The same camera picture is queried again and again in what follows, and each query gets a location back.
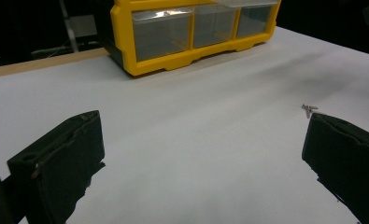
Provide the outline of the yellow black storage cabinet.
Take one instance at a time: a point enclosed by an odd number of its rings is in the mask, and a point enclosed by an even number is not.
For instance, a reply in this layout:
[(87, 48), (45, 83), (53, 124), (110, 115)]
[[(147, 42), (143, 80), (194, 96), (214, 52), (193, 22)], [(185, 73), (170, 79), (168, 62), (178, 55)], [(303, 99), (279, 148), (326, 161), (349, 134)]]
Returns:
[(132, 14), (138, 11), (161, 10), (198, 5), (219, 5), (211, 0), (95, 0), (94, 18), (102, 46), (113, 60), (132, 76), (141, 76), (159, 70), (173, 70), (187, 66), (201, 58), (226, 52), (250, 49), (271, 38), (276, 27), (281, 0), (272, 8), (261, 34), (230, 40), (157, 57), (139, 62), (136, 59), (135, 35)]

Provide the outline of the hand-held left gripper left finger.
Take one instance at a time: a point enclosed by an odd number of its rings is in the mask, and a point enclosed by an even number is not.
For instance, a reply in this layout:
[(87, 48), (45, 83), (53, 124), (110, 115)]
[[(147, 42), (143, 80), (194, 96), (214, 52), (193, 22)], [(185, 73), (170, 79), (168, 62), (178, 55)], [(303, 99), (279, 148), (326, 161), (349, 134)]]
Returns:
[(7, 161), (5, 180), (16, 221), (65, 224), (105, 164), (100, 113), (69, 118)]

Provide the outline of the white table mat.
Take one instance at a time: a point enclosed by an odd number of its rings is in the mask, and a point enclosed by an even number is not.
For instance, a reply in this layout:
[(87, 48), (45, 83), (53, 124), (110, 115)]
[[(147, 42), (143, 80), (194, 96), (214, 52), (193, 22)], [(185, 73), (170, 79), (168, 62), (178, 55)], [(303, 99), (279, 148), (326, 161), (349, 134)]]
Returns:
[(302, 160), (309, 105), (369, 132), (369, 54), (279, 28), (145, 77), (106, 55), (0, 70), (0, 176), (44, 133), (98, 110), (106, 165), (68, 224), (357, 224)]

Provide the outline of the grey metal stand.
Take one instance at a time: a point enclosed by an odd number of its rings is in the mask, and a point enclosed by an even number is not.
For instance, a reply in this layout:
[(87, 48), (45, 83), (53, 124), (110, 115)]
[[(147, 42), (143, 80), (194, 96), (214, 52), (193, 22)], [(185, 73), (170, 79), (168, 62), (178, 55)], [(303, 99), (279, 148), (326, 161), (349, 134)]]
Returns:
[(100, 44), (97, 38), (93, 14), (70, 15), (65, 2), (66, 0), (59, 0), (64, 26), (72, 51), (77, 53), (98, 48)]

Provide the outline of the set of clear drawers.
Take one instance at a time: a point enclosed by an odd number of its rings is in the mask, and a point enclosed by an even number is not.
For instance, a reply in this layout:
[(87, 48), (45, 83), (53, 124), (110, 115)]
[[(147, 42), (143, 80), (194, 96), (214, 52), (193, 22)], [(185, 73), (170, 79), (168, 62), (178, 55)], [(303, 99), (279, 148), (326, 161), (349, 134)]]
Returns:
[(270, 6), (232, 8), (198, 5), (132, 14), (136, 59), (139, 62), (261, 34)]

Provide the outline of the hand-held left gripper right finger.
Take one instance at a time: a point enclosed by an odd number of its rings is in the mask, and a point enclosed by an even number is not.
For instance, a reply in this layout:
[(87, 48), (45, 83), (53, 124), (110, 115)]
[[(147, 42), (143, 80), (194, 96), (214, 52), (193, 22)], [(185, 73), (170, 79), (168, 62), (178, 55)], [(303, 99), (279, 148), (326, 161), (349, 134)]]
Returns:
[(308, 124), (302, 159), (361, 224), (369, 224), (369, 132), (315, 113)]

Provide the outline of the clear plastic drawer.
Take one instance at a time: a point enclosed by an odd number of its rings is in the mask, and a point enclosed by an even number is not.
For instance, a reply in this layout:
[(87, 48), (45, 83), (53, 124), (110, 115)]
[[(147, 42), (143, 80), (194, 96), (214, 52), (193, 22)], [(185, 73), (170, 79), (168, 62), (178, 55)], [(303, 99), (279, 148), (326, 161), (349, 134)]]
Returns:
[(211, 0), (226, 7), (261, 7), (275, 5), (279, 0)]

